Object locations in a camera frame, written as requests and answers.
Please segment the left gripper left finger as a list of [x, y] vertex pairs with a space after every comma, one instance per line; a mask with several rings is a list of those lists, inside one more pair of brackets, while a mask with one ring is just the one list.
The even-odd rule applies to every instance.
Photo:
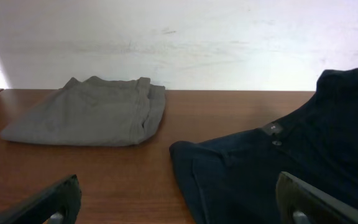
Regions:
[[80, 208], [81, 189], [73, 174], [0, 212], [0, 224], [74, 224]]

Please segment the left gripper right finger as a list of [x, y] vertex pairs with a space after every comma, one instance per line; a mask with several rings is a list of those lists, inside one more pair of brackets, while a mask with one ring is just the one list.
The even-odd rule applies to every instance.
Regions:
[[280, 173], [275, 194], [282, 223], [358, 224], [357, 209], [290, 173]]

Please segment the navy blue shorts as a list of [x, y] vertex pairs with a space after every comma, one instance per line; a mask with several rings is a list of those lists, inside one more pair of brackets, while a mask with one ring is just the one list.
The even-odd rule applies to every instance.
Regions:
[[358, 209], [358, 68], [325, 70], [303, 106], [261, 128], [178, 141], [170, 156], [197, 223], [279, 223], [281, 172]]

